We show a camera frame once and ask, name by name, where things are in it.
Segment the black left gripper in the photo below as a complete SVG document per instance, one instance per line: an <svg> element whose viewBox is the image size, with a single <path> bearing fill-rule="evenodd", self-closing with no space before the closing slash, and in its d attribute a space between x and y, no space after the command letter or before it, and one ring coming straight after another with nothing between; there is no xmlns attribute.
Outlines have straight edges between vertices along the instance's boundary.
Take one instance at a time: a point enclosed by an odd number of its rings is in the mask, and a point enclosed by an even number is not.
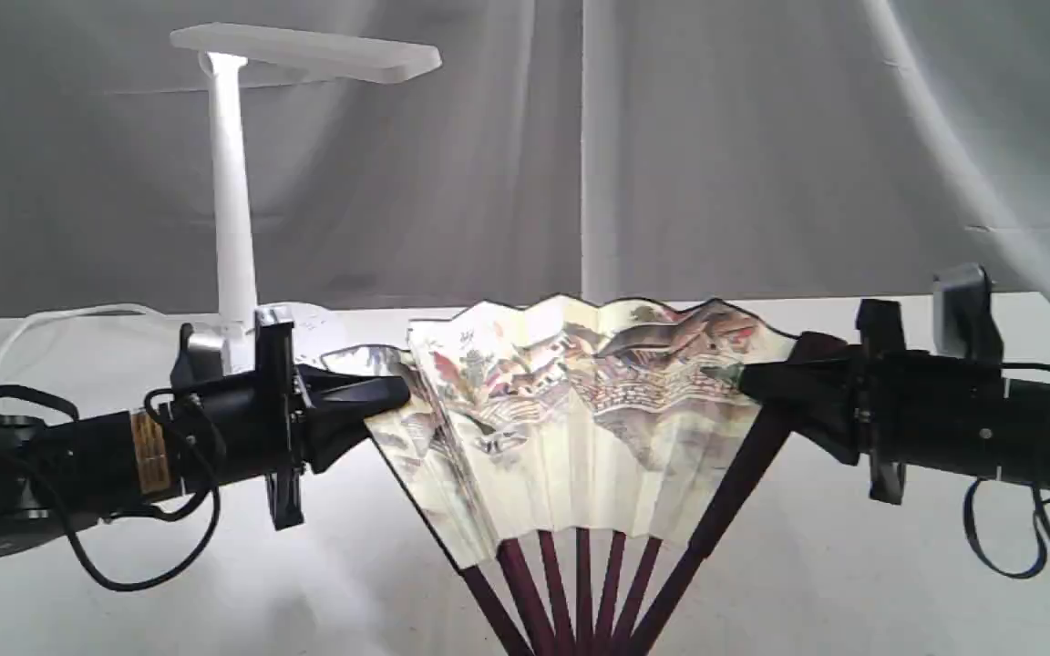
<svg viewBox="0 0 1050 656"><path fill-rule="evenodd" d="M131 519L186 519L220 486L262 477L276 530L300 526L304 462L324 473L370 439L368 418L410 402L400 376L297 365L294 320L282 304L259 308L254 322L252 368L225 373L228 392L168 386L130 412L138 475Z"/></svg>

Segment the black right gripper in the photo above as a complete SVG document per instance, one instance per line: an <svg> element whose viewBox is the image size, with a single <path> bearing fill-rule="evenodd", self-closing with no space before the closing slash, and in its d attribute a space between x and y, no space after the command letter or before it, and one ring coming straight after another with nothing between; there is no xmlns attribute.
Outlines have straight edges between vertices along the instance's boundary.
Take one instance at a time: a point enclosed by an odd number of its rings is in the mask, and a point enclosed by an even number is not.
<svg viewBox="0 0 1050 656"><path fill-rule="evenodd" d="M856 466L863 447L872 501L900 504L909 465L994 477L1001 363L907 348L898 302L864 300L857 329L858 364L849 358L748 364L737 389L761 404L794 405L793 432L839 464Z"/></svg>

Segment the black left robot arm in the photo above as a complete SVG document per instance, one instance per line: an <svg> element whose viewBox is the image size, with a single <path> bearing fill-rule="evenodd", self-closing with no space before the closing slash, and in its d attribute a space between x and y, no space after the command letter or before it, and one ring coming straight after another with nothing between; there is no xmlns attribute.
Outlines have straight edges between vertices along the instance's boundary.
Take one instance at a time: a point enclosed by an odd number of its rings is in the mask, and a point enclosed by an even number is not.
<svg viewBox="0 0 1050 656"><path fill-rule="evenodd" d="M222 338L186 323L170 389L149 407L83 418L46 392L0 385L0 558L103 520L170 519L161 503L261 478L275 530L304 523L300 478L405 406L404 379L297 361L294 321L260 312L250 371L222 371Z"/></svg>

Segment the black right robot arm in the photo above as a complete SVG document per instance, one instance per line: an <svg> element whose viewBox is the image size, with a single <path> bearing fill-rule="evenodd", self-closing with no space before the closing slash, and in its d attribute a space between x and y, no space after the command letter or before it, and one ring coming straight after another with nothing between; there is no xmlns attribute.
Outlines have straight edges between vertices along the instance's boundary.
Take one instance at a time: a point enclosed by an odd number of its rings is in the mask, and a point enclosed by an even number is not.
<svg viewBox="0 0 1050 656"><path fill-rule="evenodd" d="M864 300L857 329L857 344L746 365L740 390L842 464L866 456L875 501L900 504L907 466L1050 490L1050 384L909 350L896 302Z"/></svg>

